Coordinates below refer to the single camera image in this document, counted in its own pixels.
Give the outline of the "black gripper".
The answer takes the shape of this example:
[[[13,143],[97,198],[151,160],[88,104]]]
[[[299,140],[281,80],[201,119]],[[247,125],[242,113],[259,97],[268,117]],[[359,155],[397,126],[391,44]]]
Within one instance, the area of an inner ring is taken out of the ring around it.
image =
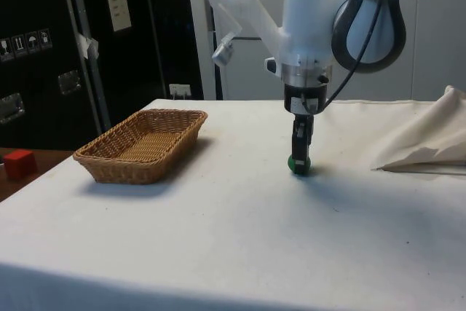
[[[317,87],[284,85],[285,110],[295,115],[290,156],[290,169],[293,173],[308,173],[311,166],[309,147],[312,142],[314,117],[298,115],[319,114],[324,108],[326,96],[326,84]]]

